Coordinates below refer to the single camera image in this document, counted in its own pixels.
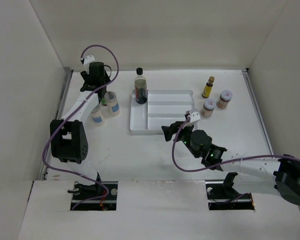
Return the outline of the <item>dark soy sauce bottle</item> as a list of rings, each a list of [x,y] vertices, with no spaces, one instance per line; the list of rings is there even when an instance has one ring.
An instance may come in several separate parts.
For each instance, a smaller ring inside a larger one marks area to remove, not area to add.
[[[148,100],[147,80],[143,76],[143,69],[138,67],[136,69],[136,78],[134,80],[134,91],[136,102],[138,104],[145,104]]]

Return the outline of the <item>white granule jar blue label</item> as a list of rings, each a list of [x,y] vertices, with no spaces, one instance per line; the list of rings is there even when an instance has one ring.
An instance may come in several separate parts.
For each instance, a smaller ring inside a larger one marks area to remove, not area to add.
[[[120,106],[116,94],[113,91],[107,91],[104,95],[109,113],[112,116],[117,116],[120,114]]]

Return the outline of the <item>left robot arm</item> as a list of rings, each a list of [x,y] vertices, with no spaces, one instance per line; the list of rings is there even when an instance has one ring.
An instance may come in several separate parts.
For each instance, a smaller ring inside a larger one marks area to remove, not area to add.
[[[50,123],[51,154],[62,163],[80,165],[88,156],[88,140],[84,124],[93,109],[99,106],[106,93],[110,77],[105,64],[92,61],[80,73],[83,85],[75,104],[61,119]]]

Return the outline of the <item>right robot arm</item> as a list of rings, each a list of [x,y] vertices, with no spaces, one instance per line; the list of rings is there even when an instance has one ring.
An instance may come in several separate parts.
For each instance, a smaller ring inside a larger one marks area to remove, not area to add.
[[[300,206],[300,159],[291,155],[255,155],[224,160],[226,148],[213,144],[204,130],[194,130],[187,121],[162,126],[165,141],[182,142],[202,171],[226,173],[222,192],[228,198],[238,193],[261,193],[282,197]]]

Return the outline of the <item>white divided organizer tray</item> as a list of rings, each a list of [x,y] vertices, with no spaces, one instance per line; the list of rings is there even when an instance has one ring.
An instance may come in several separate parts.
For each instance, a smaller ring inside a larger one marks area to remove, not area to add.
[[[133,90],[130,102],[129,129],[133,135],[162,135],[162,126],[185,121],[187,111],[195,109],[192,90],[153,90],[147,102],[137,103]]]

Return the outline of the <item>orange spice jar front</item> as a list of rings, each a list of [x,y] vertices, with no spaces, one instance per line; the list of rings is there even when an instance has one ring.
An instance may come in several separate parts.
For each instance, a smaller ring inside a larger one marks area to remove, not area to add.
[[[213,100],[212,98],[207,98],[203,103],[200,113],[203,117],[209,118],[212,115],[215,108],[215,100]]]

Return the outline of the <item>orange spice jar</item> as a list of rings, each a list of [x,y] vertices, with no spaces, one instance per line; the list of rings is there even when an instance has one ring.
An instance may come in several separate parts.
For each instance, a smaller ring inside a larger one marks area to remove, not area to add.
[[[223,90],[219,95],[218,101],[216,102],[217,107],[220,109],[225,109],[232,97],[233,93],[230,90]]]
[[[207,98],[203,103],[200,113],[203,117],[209,118],[212,115],[215,108],[215,100],[213,100],[212,98]]]

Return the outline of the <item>small yellow oil bottle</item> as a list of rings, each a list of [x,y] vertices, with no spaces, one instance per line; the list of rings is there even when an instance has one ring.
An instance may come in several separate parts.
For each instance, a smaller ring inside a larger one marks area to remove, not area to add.
[[[208,98],[210,96],[214,81],[215,78],[210,76],[201,94],[203,98]]]

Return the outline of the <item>orange spice jar back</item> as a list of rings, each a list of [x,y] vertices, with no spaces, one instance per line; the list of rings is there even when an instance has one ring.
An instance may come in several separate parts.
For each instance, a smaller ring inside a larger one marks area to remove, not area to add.
[[[230,90],[223,90],[219,95],[218,101],[216,102],[217,107],[220,109],[225,109],[232,97],[233,93]]]

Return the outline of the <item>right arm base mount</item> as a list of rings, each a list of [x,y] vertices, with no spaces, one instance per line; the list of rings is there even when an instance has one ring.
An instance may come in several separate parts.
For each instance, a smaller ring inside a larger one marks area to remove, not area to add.
[[[233,188],[237,175],[236,172],[230,172],[224,180],[205,182],[210,211],[255,210],[252,194],[239,193]]]

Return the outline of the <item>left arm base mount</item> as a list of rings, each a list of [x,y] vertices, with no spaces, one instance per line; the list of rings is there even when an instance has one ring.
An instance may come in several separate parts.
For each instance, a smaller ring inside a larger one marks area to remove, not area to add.
[[[72,190],[67,192],[71,194],[71,211],[115,211],[117,209],[118,182],[102,182],[106,189],[98,184],[84,185],[75,182]]]

